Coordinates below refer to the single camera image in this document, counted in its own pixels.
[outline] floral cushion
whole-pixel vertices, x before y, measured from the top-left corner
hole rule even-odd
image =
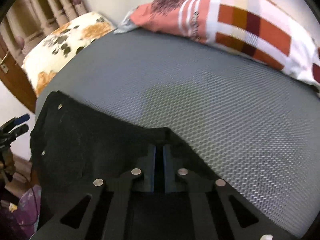
[[[96,12],[86,13],[61,26],[43,39],[23,61],[36,95],[76,54],[111,32],[114,26]]]

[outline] textured gray surface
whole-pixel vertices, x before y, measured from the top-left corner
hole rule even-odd
[[[170,127],[264,214],[302,236],[320,210],[320,102],[267,66],[144,30],[95,41],[37,101],[60,90],[106,114]]]

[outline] pillow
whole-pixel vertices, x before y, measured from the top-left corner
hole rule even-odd
[[[111,32],[114,26],[105,17],[90,12],[61,26],[43,39],[23,61],[36,95],[76,54],[96,39]]]
[[[250,57],[312,85],[320,96],[314,40],[270,0],[154,0],[129,12],[115,33],[137,27]]]

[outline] checkered fabric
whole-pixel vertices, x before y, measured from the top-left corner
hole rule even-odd
[[[129,13],[116,33],[137,27],[250,57],[312,85],[320,96],[320,49],[270,0],[154,0]]]

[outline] black cable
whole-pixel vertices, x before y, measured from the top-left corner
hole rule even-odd
[[[26,179],[26,181],[27,182],[31,182],[31,181],[29,181],[27,178],[26,178],[26,176],[24,176],[22,173],[20,173],[20,172],[17,172],[16,171],[16,173],[18,173],[18,174],[20,174],[21,176],[23,176],[25,179]],[[35,191],[33,190],[33,187],[31,187],[31,190],[32,190],[32,193],[33,193],[33,198],[34,198],[34,200],[35,200],[35,205],[36,205],[36,219],[35,219],[35,221],[33,222],[33,223],[31,223],[31,224],[18,224],[19,226],[21,226],[21,227],[31,227],[31,226],[33,226],[35,223],[37,223],[37,221],[38,221],[38,216],[39,216],[39,211],[38,211],[38,204],[37,204],[37,199],[36,199],[36,194],[35,194]]]

